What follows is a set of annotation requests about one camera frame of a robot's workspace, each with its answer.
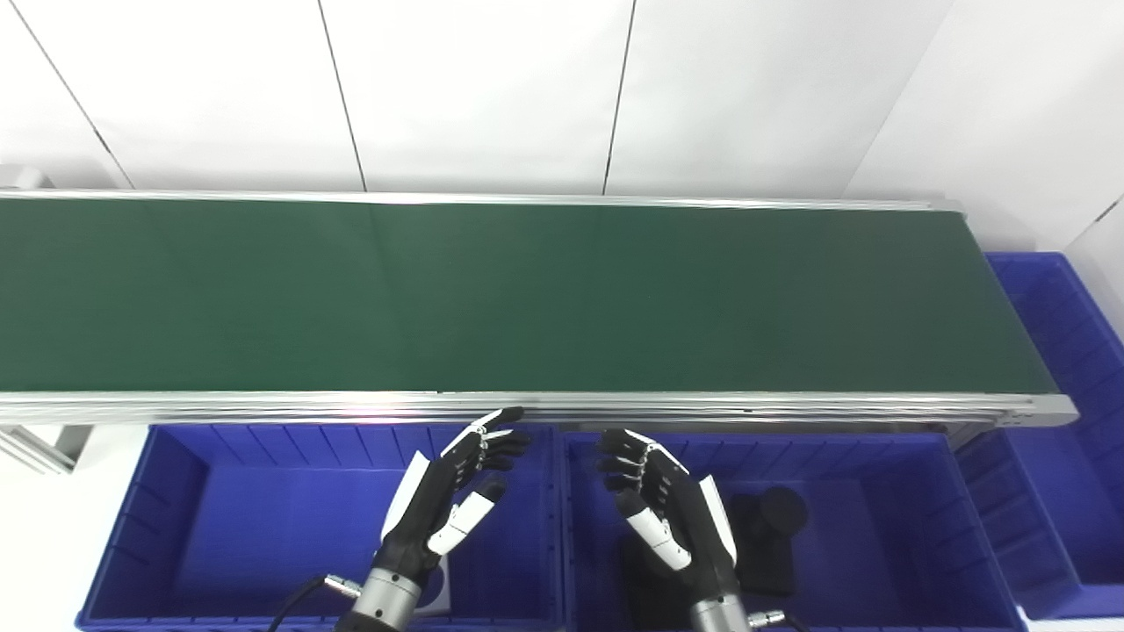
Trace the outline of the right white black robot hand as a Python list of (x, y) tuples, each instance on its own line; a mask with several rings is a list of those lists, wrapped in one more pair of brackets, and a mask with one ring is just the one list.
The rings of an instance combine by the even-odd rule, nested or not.
[(694, 477), (667, 446), (629, 428), (607, 428), (595, 448), (615, 508), (689, 604), (737, 599), (738, 552), (714, 479)]

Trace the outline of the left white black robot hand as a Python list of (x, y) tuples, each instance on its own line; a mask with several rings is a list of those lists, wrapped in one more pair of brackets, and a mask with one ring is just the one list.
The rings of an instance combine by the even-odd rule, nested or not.
[(487, 413), (466, 424), (434, 459), (414, 459), (386, 512), (373, 568), (425, 585), (442, 557), (455, 549), (502, 499), (504, 476), (531, 446), (529, 433), (511, 428), (523, 407)]

